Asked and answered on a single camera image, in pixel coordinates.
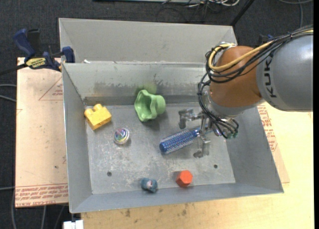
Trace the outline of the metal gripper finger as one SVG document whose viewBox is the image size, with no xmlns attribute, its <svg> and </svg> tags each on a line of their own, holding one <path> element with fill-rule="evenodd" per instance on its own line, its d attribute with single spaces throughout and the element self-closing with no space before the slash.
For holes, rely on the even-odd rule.
<svg viewBox="0 0 319 229">
<path fill-rule="evenodd" d="M 191 109 L 191 108 L 179 110 L 178 114 L 179 114 L 178 125 L 179 125 L 180 129 L 185 129 L 187 122 L 198 120 L 201 118 L 201 114 L 194 113 L 193 109 Z"/>
<path fill-rule="evenodd" d="M 195 158 L 203 158 L 204 156 L 208 156 L 209 155 L 209 144 L 210 144 L 210 140 L 207 139 L 207 137 L 205 135 L 199 135 L 199 148 L 198 150 L 193 154 L 193 156 Z"/>
</svg>

